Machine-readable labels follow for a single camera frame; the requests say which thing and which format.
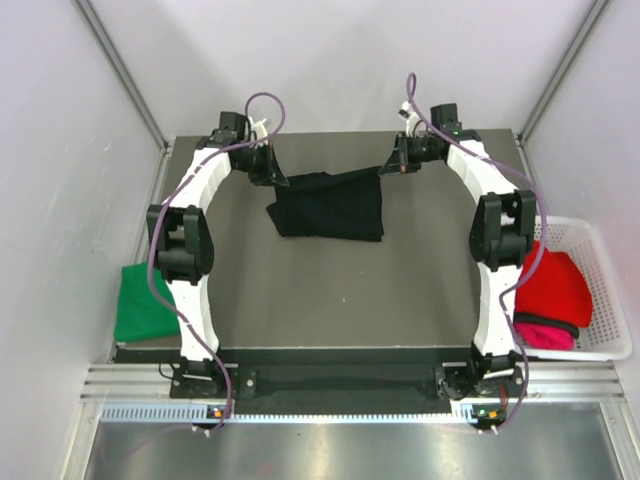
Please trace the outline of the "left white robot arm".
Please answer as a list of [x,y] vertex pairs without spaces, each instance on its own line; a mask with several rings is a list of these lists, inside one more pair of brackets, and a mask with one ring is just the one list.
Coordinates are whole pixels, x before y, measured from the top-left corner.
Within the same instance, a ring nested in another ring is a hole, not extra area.
[[223,112],[219,125],[196,144],[175,191],[147,210],[150,263],[172,296],[163,306],[176,314],[181,337],[174,368],[174,398],[231,396],[231,376],[218,355],[208,283],[215,248],[206,212],[234,171],[257,186],[286,186],[271,142],[268,120]]

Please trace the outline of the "black t-shirt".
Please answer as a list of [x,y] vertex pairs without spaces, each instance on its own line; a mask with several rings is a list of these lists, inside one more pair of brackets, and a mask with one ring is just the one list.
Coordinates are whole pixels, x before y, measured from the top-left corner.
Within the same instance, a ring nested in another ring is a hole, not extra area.
[[322,237],[378,243],[384,235],[379,168],[314,172],[275,189],[266,211],[282,237]]

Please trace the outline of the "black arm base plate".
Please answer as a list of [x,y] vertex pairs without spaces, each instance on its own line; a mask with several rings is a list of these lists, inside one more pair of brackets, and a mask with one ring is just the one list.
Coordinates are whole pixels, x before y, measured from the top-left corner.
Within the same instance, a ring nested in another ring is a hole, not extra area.
[[243,348],[221,359],[173,357],[171,397],[236,403],[315,404],[324,398],[411,400],[519,396],[523,372],[515,353],[482,357],[473,347]]

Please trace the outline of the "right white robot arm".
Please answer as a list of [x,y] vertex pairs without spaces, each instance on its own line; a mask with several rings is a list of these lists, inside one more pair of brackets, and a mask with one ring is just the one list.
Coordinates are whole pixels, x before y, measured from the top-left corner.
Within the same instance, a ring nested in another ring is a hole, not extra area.
[[439,390],[452,400],[487,396],[522,379],[513,315],[517,283],[534,247],[536,198],[491,163],[480,136],[462,128],[456,105],[432,108],[430,123],[409,102],[398,114],[405,127],[380,175],[416,173],[427,162],[442,161],[476,204],[468,244],[480,275],[478,326],[465,365],[439,367],[436,377]]

